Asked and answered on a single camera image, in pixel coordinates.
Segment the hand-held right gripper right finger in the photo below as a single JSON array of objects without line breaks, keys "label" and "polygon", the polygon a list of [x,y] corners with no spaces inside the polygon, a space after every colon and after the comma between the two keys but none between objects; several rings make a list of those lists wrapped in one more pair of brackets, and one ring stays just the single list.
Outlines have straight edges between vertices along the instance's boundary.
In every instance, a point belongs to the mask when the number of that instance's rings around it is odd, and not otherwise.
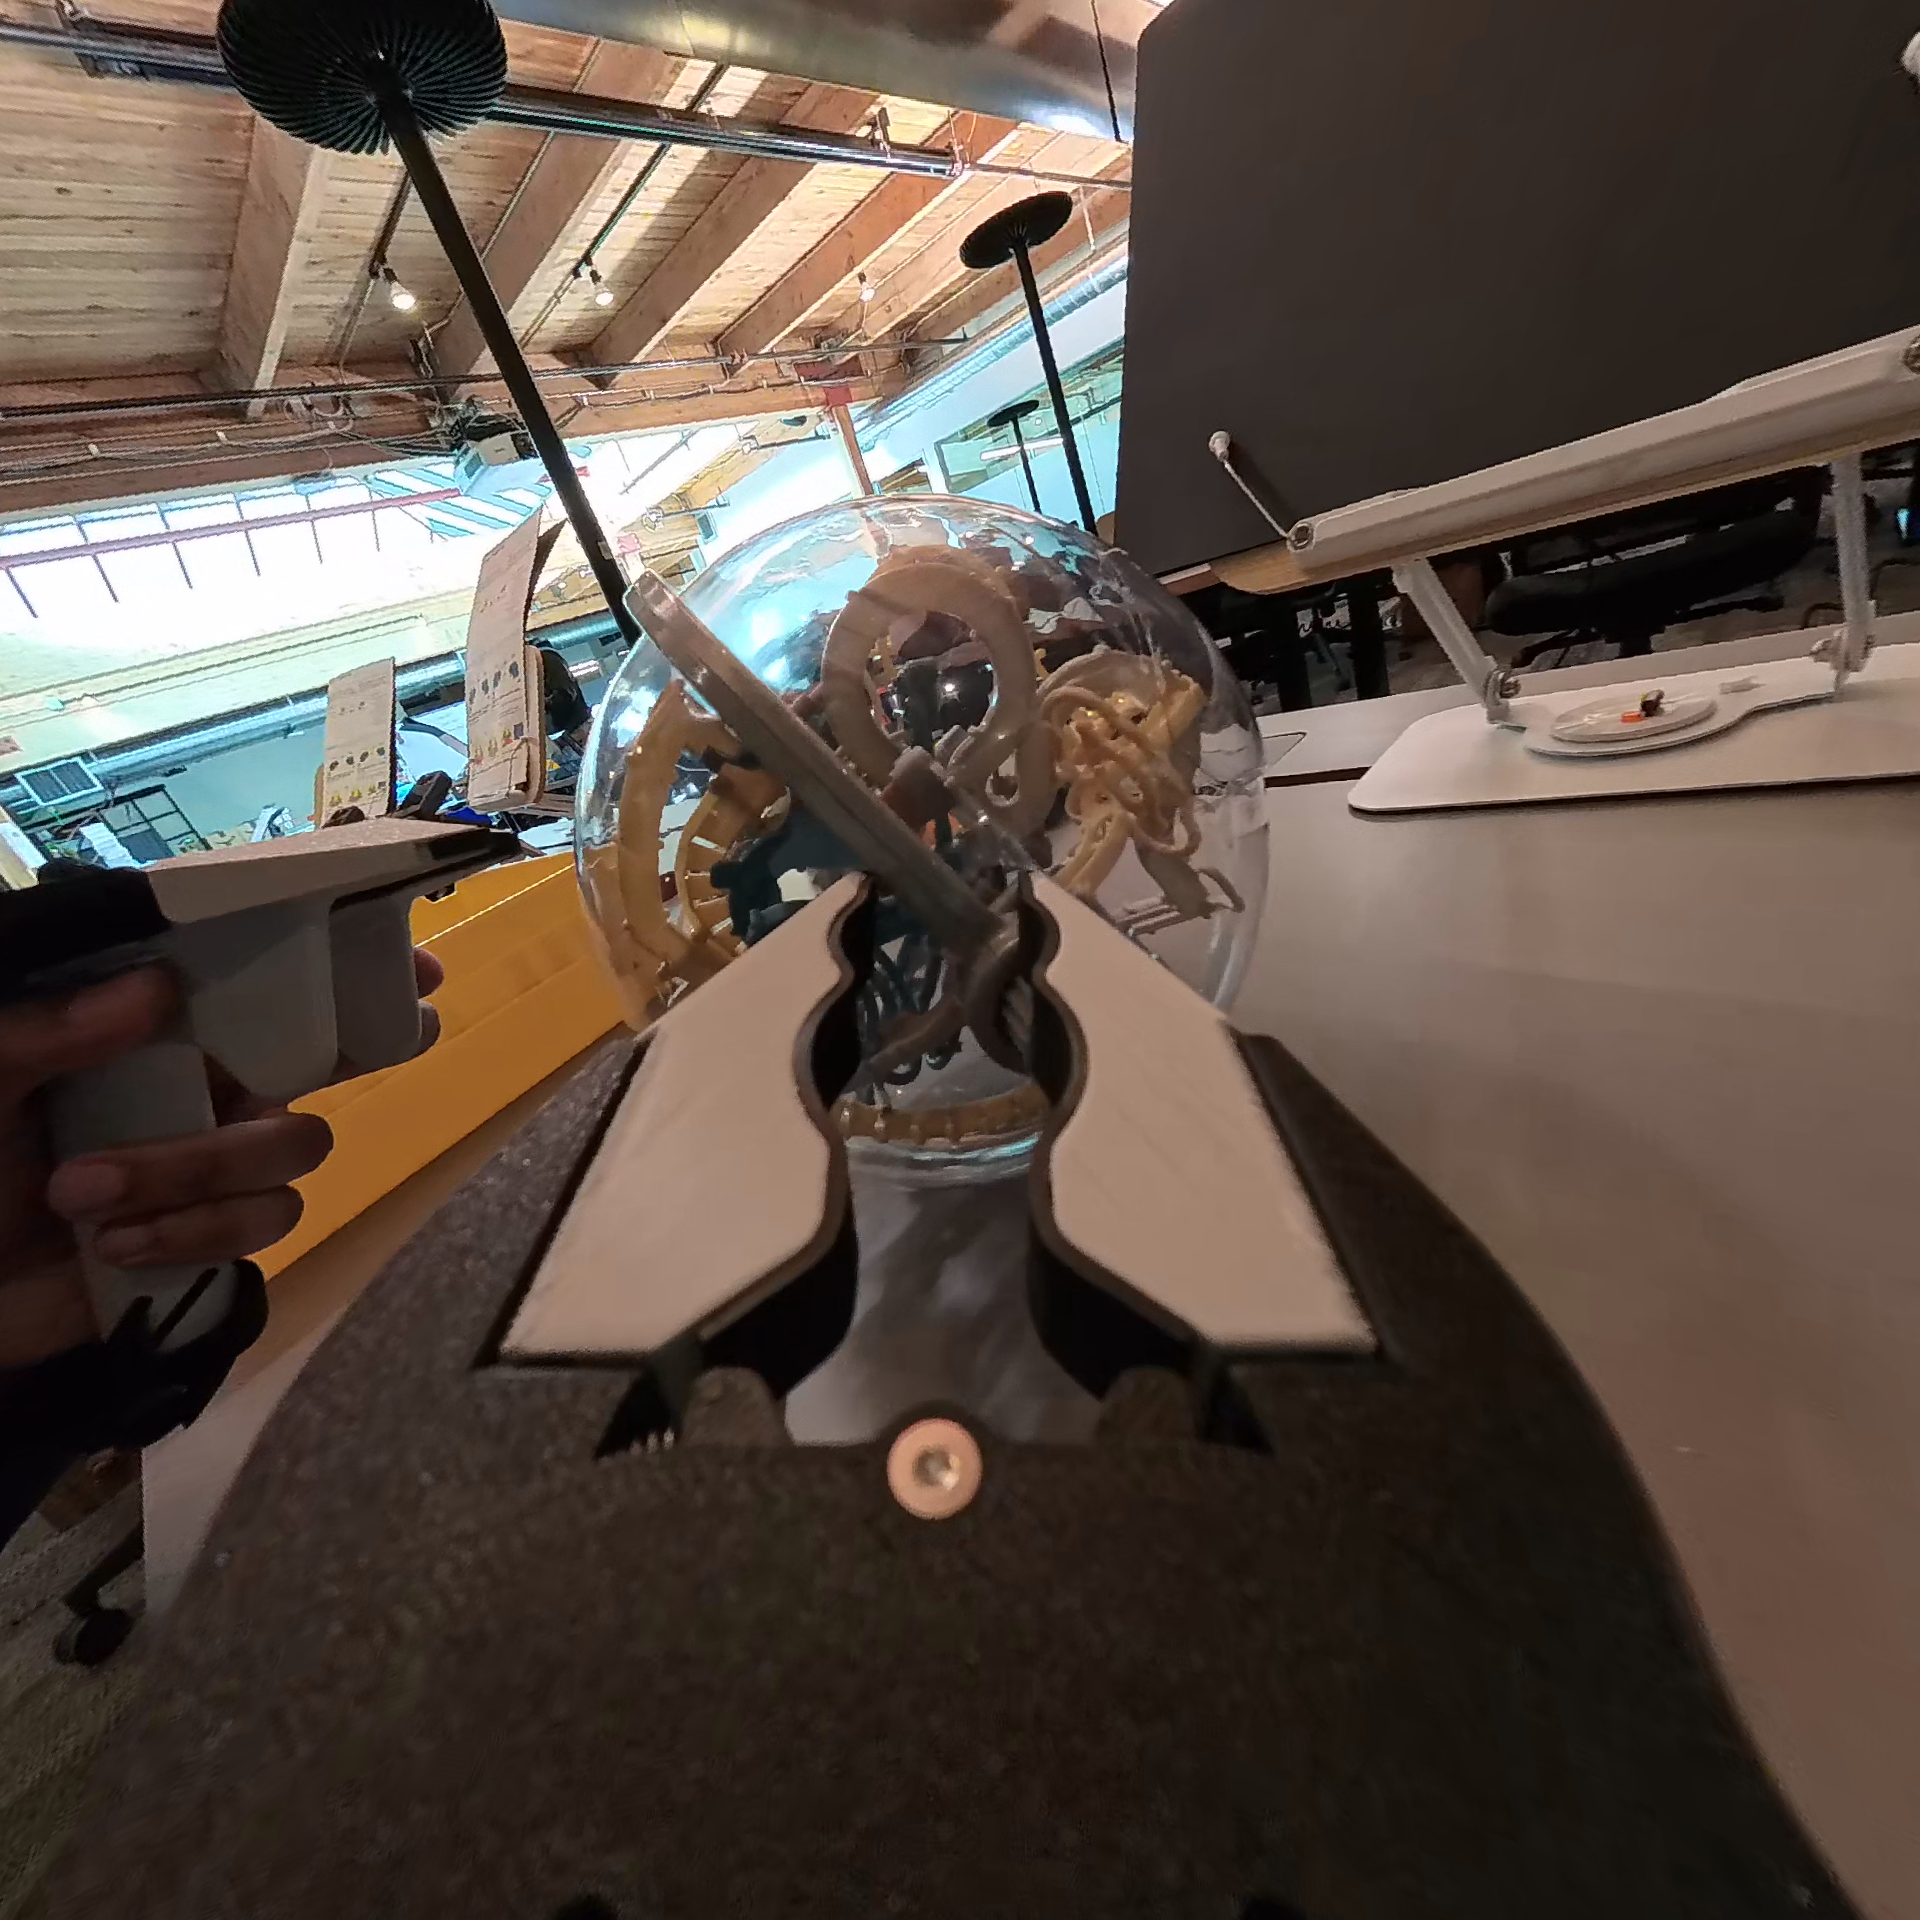
[{"label": "hand-held right gripper right finger", "polygon": [[1105,1399],[1141,1368],[1217,1400],[1240,1361],[1374,1360],[1379,1335],[1251,1043],[1061,881],[1024,887],[1034,1076],[1029,1303]]}]

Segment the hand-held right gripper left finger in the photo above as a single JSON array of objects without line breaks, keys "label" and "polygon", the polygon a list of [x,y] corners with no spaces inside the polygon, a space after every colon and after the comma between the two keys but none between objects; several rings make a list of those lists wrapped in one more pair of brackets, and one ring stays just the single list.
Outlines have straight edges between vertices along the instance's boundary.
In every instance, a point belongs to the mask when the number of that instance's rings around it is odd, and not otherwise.
[{"label": "hand-held right gripper left finger", "polygon": [[857,1238],[827,1100],[857,1061],[849,935],[869,908],[865,878],[834,880],[643,1036],[499,1360],[632,1372],[680,1429],[708,1372],[781,1404],[832,1355]]}]

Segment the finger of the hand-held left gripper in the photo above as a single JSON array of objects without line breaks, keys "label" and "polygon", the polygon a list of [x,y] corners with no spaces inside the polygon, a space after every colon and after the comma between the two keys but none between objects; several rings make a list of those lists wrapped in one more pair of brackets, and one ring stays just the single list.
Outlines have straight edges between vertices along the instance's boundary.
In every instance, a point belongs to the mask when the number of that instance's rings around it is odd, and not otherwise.
[{"label": "finger of the hand-held left gripper", "polygon": [[344,1075],[404,1064],[425,1046],[410,895],[356,895],[326,916],[332,1008]]},{"label": "finger of the hand-held left gripper", "polygon": [[141,878],[162,916],[185,925],[310,899],[435,893],[518,852],[518,836],[497,827],[379,819],[179,854]]}]

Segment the clear plastic maze ball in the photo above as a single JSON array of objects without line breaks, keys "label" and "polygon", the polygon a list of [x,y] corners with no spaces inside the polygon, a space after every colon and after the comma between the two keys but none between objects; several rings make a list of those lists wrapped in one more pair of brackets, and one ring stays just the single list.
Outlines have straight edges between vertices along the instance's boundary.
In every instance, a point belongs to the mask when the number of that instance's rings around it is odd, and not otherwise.
[{"label": "clear plastic maze ball", "polygon": [[992,987],[1049,880],[1214,1008],[1264,908],[1264,745],[1201,616],[1116,547],[976,496],[781,521],[675,588],[585,747],[584,908],[628,1025],[737,968],[849,875],[872,884],[856,1149],[1024,1158],[1046,1102]]}]

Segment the person's left hand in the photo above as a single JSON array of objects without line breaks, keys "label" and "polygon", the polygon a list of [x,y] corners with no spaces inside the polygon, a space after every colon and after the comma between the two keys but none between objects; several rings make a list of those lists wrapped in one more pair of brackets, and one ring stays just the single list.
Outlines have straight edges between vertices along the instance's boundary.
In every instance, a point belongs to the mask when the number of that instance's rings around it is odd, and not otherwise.
[{"label": "person's left hand", "polygon": [[156,1043],[177,980],[141,966],[3,1012],[3,1366],[32,1366],[97,1339],[83,1252],[123,1269],[225,1264],[284,1238],[297,1182],[325,1163],[325,1117],[249,1095],[209,1070],[218,1126],[54,1160],[38,1095]]}]

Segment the large yellow plastic bin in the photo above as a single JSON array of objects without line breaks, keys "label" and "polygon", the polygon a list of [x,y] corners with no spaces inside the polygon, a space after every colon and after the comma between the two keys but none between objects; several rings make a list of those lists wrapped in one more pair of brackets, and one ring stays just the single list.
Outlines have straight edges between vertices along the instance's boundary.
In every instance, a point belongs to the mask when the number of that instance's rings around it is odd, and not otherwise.
[{"label": "large yellow plastic bin", "polygon": [[290,1237],[257,1255],[274,1277],[585,1048],[622,1012],[593,940],[572,857],[526,857],[414,908],[414,941],[438,957],[438,1039],[410,1062],[305,1095],[332,1149],[297,1184]]}]

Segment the cardboard sign board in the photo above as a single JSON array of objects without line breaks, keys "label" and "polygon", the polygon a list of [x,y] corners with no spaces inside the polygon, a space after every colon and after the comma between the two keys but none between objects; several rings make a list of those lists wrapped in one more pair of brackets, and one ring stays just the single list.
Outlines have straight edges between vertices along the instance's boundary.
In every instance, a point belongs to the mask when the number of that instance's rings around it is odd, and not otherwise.
[{"label": "cardboard sign board", "polygon": [[362,663],[326,683],[313,825],[358,825],[396,805],[396,660]]},{"label": "cardboard sign board", "polygon": [[478,569],[465,636],[467,805],[528,801],[545,771],[541,665],[528,663],[526,616],[537,584],[541,513],[500,536]]}]

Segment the black office chair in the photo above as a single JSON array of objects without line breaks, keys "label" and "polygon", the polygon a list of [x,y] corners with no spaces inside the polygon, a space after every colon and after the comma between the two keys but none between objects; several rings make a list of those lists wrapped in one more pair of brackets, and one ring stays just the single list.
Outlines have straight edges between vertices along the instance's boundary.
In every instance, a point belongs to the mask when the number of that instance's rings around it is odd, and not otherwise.
[{"label": "black office chair", "polygon": [[1749,477],[1515,542],[1488,589],[1483,629],[1522,637],[1515,667],[1585,639],[1649,655],[1666,629],[1722,613],[1774,613],[1779,581],[1818,542],[1826,465]]}]

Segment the white folding stand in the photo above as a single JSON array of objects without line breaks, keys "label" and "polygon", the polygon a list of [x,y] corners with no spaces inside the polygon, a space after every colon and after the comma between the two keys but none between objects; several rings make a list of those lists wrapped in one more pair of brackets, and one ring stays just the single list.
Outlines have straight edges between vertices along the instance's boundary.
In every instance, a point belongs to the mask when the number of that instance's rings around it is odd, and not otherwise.
[{"label": "white folding stand", "polygon": [[[1409,819],[1534,805],[1678,800],[1828,784],[1915,784],[1915,644],[1876,637],[1860,455],[1915,428],[1915,328],[1752,376],[1707,399],[1434,486],[1285,521],[1240,462],[1209,449],[1275,540],[1214,574],[1244,591],[1387,569],[1475,709],[1412,721],[1356,782],[1350,812]],[[1840,621],[1801,655],[1675,678],[1524,693],[1452,607],[1434,555],[1554,521],[1636,510],[1797,464],[1832,468]]]}]

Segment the black backdrop board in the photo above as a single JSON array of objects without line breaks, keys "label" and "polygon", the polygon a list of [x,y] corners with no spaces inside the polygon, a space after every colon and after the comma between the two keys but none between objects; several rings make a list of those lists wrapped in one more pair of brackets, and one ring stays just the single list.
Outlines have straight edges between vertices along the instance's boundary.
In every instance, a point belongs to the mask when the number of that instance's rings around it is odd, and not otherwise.
[{"label": "black backdrop board", "polygon": [[1116,536],[1273,525],[1917,318],[1899,3],[1182,3],[1142,30]]}]

